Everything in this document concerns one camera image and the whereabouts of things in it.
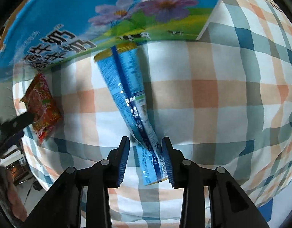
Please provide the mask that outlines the person's left hand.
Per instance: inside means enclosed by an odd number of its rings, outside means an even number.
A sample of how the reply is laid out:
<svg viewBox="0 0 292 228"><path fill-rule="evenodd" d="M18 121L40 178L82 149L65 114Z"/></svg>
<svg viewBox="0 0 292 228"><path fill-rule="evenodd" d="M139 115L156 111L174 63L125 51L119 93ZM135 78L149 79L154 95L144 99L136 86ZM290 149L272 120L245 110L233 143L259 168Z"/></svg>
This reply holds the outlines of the person's left hand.
<svg viewBox="0 0 292 228"><path fill-rule="evenodd" d="M12 174L4 167L0 167L0 188L3 189L3 194L7 197L6 200L9 202L13 216L24 222L27 219L27 211L18 196Z"/></svg>

